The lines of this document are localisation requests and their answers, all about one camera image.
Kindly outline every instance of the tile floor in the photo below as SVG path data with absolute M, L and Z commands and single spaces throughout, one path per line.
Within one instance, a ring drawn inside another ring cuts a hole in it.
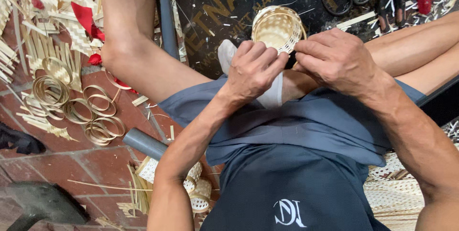
M 12 20 L 10 20 L 2 37 L 14 49 L 16 48 L 16 39 L 13 29 Z M 55 40 L 69 41 L 68 37 L 63 35 L 53 38 Z M 111 97 L 114 97 L 118 89 L 107 80 L 105 73 L 100 71 L 99 66 L 91 66 L 87 63 L 87 60 L 87 57 L 82 58 L 83 88 L 91 84 L 97 84 L 103 87 Z M 24 74 L 20 65 L 16 67 L 15 73 L 15 80 L 11 87 L 17 94 L 20 94 L 21 91 L 30 93 L 33 79 Z M 77 92 L 73 95 L 75 97 L 81 96 Z M 174 126 L 175 136 L 180 134 L 183 128 L 168 117 L 154 116 L 147 120 L 148 110 L 152 114 L 167 114 L 157 106 L 146 109 L 145 107 L 149 103 L 154 105 L 150 101 L 146 101 L 138 107 L 133 106 L 131 102 L 139 96 L 122 90 L 115 99 L 118 108 L 116 116 L 122 119 L 128 130 L 136 127 L 164 143 L 170 142 L 167 139 L 170 138 L 171 125 Z M 85 186 L 67 181 L 67 179 L 72 179 L 94 184 L 128 187 L 128 181 L 131 180 L 131 177 L 126 164 L 130 162 L 133 165 L 139 165 L 146 157 L 144 154 L 124 145 L 122 138 L 113 140 L 108 146 L 94 145 L 85 138 L 80 125 L 68 120 L 50 120 L 50 122 L 59 128 L 67 127 L 70 136 L 78 141 L 68 141 L 64 138 L 56 137 L 54 134 L 48 134 L 27 124 L 22 117 L 17 116 L 17 112 L 25 113 L 19 107 L 20 102 L 5 85 L 0 83 L 0 121 L 11 128 L 35 136 L 46 145 L 47 151 L 38 155 L 23 155 L 17 154 L 12 150 L 0 150 L 0 229 L 3 230 L 2 227 L 8 227 L 22 212 L 20 206 L 5 192 L 5 186 L 11 181 L 57 183 L 82 205 L 86 205 L 87 211 L 92 217 L 92 220 L 85 226 L 54 225 L 41 221 L 32 228 L 34 231 L 113 230 L 98 225 L 94 221 L 97 217 L 106 217 L 129 231 L 146 229 L 146 215 L 127 218 L 116 205 L 118 202 L 131 201 L 128 192 Z M 218 189 L 219 175 L 209 174 L 220 173 L 223 166 L 210 167 L 206 164 L 204 157 L 201 162 L 204 165 L 202 176 L 212 182 L 213 189 Z M 211 197 L 213 201 L 216 201 L 219 198 L 219 192 L 213 191 Z M 199 227 L 197 223 L 198 216 L 199 214 L 196 216 L 196 228 Z

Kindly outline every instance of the sock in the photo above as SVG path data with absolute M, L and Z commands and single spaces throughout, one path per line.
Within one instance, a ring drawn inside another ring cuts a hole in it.
M 237 47 L 230 40 L 223 40 L 219 46 L 219 61 L 223 73 L 226 75 L 230 70 L 231 60 L 237 51 Z M 284 73 L 281 72 L 273 81 L 271 87 L 257 98 L 258 102 L 267 109 L 276 108 L 282 105 L 282 80 Z

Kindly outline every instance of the person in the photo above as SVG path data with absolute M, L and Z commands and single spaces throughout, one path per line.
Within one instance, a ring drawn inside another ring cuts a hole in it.
M 365 44 L 312 35 L 294 70 L 244 41 L 212 81 L 152 42 L 155 0 L 102 6 L 104 66 L 186 126 L 156 168 L 147 230 L 194 229 L 183 181 L 204 153 L 226 165 L 201 230 L 388 230 L 362 185 L 391 147 L 425 198 L 416 229 L 459 228 L 459 152 L 415 104 L 458 74 L 458 12 Z M 267 109 L 256 98 L 281 72 L 282 105 Z

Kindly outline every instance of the white logo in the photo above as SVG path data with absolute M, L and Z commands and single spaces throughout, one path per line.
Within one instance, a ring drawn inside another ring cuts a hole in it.
M 298 226 L 307 227 L 303 225 L 303 223 L 301 222 L 300 208 L 298 207 L 299 201 L 293 201 L 293 202 L 295 203 L 296 207 L 295 205 L 293 205 L 293 203 L 290 200 L 287 200 L 287 199 L 282 199 L 274 204 L 273 208 L 276 206 L 277 203 L 279 203 L 280 218 L 282 219 L 282 221 L 280 221 L 279 218 L 277 218 L 277 216 L 274 216 L 274 219 L 276 220 L 276 224 L 281 223 L 285 226 L 288 226 L 288 225 L 291 225 L 295 221 L 298 224 Z

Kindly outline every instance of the dark blue shorts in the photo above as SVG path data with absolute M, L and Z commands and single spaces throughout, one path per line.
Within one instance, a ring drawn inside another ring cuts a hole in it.
M 220 90 L 226 78 L 199 84 L 158 105 L 186 127 Z M 397 81 L 413 102 L 424 97 Z M 246 146 L 290 144 L 335 152 L 366 165 L 384 166 L 391 144 L 373 113 L 357 99 L 328 88 L 317 88 L 302 99 L 276 109 L 256 100 L 228 118 L 206 150 L 209 165 L 226 163 Z

